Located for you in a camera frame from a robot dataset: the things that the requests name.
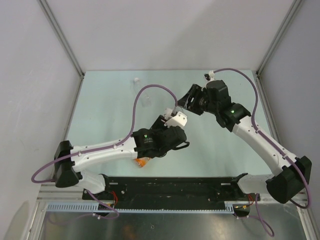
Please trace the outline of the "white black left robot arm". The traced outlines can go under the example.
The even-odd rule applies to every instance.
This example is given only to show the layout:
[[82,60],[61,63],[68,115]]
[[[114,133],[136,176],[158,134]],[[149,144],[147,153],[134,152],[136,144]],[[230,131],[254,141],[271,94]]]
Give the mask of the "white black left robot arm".
[[184,131],[187,121],[188,117],[179,111],[175,116],[160,115],[150,129],[134,131],[127,140],[89,146],[73,146],[68,140],[62,141],[54,155],[55,186],[78,186],[105,200],[111,193],[108,177],[90,172],[90,167],[115,160],[162,158],[171,150],[186,148],[190,144]]

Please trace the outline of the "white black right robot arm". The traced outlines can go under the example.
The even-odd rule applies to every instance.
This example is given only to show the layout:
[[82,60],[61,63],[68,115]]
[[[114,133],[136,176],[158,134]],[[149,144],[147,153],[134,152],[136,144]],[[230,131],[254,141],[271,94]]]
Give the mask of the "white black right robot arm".
[[177,102],[178,106],[202,115],[213,114],[222,128],[244,140],[269,167],[270,175],[242,174],[230,188],[231,196],[242,201],[250,193],[269,194],[281,204],[292,202],[310,180],[311,161],[297,157],[259,129],[253,114],[239,103],[232,102],[222,80],[209,81],[205,87],[193,84]]

